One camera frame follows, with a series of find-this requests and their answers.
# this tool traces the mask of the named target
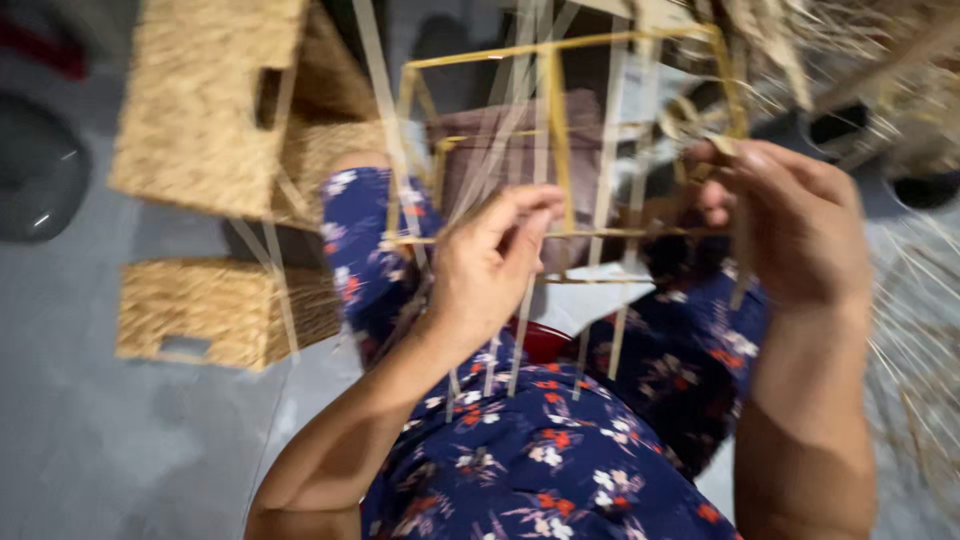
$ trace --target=forearm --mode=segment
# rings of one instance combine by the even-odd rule
[[[446,346],[434,325],[417,324],[294,437],[264,478],[252,514],[356,506],[417,401],[444,376],[445,366],[467,356]]]
[[[736,513],[746,538],[869,535],[868,313],[858,303],[771,319],[736,432]]]

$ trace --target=navy floral dress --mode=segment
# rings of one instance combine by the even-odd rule
[[[367,360],[417,287],[381,243],[390,174],[350,169],[322,187],[325,251]],[[443,221],[412,189],[407,210],[432,235]],[[602,375],[612,316],[591,327],[579,387],[575,339],[554,363],[524,363],[513,398],[514,337],[501,331],[458,368],[452,404],[444,379],[414,409],[362,503],[364,537],[739,538],[692,483],[733,428],[763,332],[755,287],[728,309],[734,280],[725,264],[633,303],[616,382]]]

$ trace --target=person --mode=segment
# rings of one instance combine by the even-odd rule
[[[761,141],[686,158],[716,167],[697,199],[707,225],[749,203],[762,289],[732,310],[729,263],[660,286],[627,312],[615,380],[605,319],[586,377],[562,359],[525,363],[513,397],[504,325],[564,194],[509,188],[443,229],[429,306],[397,339],[419,278],[380,244],[391,171],[378,155],[344,158],[323,187],[326,252],[361,352],[379,361],[281,453],[247,538],[867,538],[872,281],[852,180]],[[421,233],[441,228],[416,182],[406,200]],[[692,481],[734,430],[739,533]]]

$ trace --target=hand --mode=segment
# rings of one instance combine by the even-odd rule
[[[423,324],[467,355],[476,351],[510,319],[531,274],[542,271],[543,236],[563,211],[564,192],[554,185],[513,187],[444,229]]]
[[[869,306],[862,208],[846,173],[753,140],[739,142],[733,159],[707,142],[688,150],[687,158],[719,167],[701,194],[709,225],[724,225],[735,204],[721,186],[749,200],[754,267],[775,309]]]

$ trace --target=brown cloth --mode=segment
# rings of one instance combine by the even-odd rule
[[[516,131],[532,131],[536,129],[536,100],[529,100],[526,114],[517,124]],[[513,105],[497,105],[484,109],[467,110],[441,116],[439,121],[427,125],[427,138],[430,147],[436,148],[437,143],[449,136],[482,135],[456,143],[446,154],[444,164],[444,195],[441,204],[441,214],[448,218],[456,201],[464,196],[466,174],[468,168],[476,167],[478,174],[481,170],[483,155],[493,145],[496,132],[506,122]],[[566,123],[569,127],[568,139],[570,147],[570,190],[572,204],[578,229],[593,229],[593,209],[596,204],[596,182],[600,174],[600,151],[603,146],[603,120],[600,116],[600,107],[597,105],[592,91],[576,89],[564,97]],[[495,114],[495,122],[488,120],[488,126],[483,129],[483,121],[488,114]],[[510,139],[503,159],[498,167],[492,171],[493,182],[497,187],[508,184],[532,184],[534,180],[534,149],[536,138],[533,135],[515,135]],[[511,179],[510,173],[518,169],[517,178]],[[557,182],[554,168],[554,152],[551,149],[548,160],[547,181]],[[583,258],[589,245],[589,238],[578,236],[567,240],[570,245],[570,266]],[[556,272],[561,264],[562,241],[548,240],[544,245],[543,264],[547,272]]]

